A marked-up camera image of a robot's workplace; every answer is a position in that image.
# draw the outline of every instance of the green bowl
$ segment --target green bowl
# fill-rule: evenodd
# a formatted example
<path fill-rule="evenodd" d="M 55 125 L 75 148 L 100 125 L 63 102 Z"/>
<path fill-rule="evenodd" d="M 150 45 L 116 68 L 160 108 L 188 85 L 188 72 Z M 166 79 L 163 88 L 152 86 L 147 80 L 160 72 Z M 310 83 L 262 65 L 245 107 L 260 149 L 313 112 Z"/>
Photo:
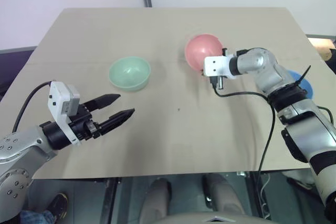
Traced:
<path fill-rule="evenodd" d="M 117 60 L 109 71 L 111 83 L 125 91 L 143 89 L 149 80 L 151 67 L 147 61 L 139 57 L 125 57 Z"/>

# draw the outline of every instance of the pink bowl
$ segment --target pink bowl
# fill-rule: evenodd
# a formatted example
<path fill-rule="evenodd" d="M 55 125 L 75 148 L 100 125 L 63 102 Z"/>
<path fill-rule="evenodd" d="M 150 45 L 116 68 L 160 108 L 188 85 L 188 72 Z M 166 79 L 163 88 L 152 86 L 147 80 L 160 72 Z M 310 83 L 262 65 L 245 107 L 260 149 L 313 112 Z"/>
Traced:
<path fill-rule="evenodd" d="M 203 69 L 205 57 L 222 55 L 222 43 L 211 34 L 197 35 L 185 47 L 184 55 L 189 66 L 196 70 Z"/>

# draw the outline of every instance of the table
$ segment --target table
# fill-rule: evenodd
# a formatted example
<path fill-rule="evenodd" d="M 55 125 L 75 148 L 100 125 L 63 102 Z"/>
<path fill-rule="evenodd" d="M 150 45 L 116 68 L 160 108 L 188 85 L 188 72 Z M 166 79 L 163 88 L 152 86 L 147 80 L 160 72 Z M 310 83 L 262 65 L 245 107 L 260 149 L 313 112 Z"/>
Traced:
<path fill-rule="evenodd" d="M 303 73 L 313 100 L 331 111 L 336 78 L 285 8 L 71 8 L 65 9 L 34 51 L 0 103 L 3 135 L 12 129 L 26 96 L 56 79 L 74 84 L 85 102 L 119 93 L 96 121 L 135 108 L 132 118 L 96 140 L 68 146 L 35 178 L 94 178 L 256 170 L 271 125 L 259 97 L 219 98 L 206 77 L 184 59 L 189 39 L 217 36 L 229 51 L 263 47 L 284 67 Z M 123 92 L 108 80 L 110 65 L 126 56 L 148 60 L 149 84 Z M 255 91 L 251 76 L 225 82 L 225 92 Z M 30 102 L 19 130 L 51 120 L 48 90 Z M 264 170 L 307 167 L 290 155 L 277 121 Z"/>

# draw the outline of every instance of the bowl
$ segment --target bowl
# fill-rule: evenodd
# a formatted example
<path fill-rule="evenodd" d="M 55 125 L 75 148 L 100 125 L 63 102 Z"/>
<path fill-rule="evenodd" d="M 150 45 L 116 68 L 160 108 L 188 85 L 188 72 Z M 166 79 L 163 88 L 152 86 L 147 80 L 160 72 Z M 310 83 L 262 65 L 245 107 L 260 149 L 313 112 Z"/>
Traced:
<path fill-rule="evenodd" d="M 301 77 L 301 75 L 299 73 L 296 73 L 295 71 L 288 70 L 288 72 L 296 81 L 299 80 Z M 313 98 L 314 92 L 313 92 L 313 88 L 311 84 L 309 83 L 309 81 L 307 81 L 306 79 L 303 79 L 299 86 L 300 88 L 305 89 L 307 91 L 307 98 L 309 99 Z"/>
<path fill-rule="evenodd" d="M 125 57 L 117 60 L 109 70 L 109 79 L 117 88 L 124 91 L 143 89 L 149 80 L 151 67 L 140 57 Z"/>
<path fill-rule="evenodd" d="M 188 42 L 184 56 L 192 69 L 202 71 L 205 57 L 222 55 L 222 48 L 223 45 L 217 37 L 211 34 L 201 34 Z"/>

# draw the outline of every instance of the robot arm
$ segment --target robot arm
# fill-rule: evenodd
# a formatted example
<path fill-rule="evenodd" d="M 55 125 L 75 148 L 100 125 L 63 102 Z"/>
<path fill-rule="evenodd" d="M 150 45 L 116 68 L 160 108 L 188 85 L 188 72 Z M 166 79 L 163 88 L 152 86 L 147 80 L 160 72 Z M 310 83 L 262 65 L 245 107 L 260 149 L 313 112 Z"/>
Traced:
<path fill-rule="evenodd" d="M 268 98 L 285 125 L 281 131 L 292 156 L 309 163 L 316 187 L 326 206 L 329 220 L 336 211 L 336 129 L 320 112 L 305 90 L 298 86 L 290 73 L 278 65 L 275 56 L 263 48 L 241 50 L 237 56 L 215 56 L 204 60 L 204 75 L 234 79 L 251 74 L 258 89 Z"/>
<path fill-rule="evenodd" d="M 109 106 L 118 97 L 106 94 L 79 104 L 79 93 L 73 86 L 51 83 L 48 107 L 55 122 L 14 132 L 0 140 L 0 223 L 19 214 L 31 178 L 58 150 L 105 135 L 133 114 L 134 109 L 130 109 L 100 124 L 92 120 L 92 111 Z"/>

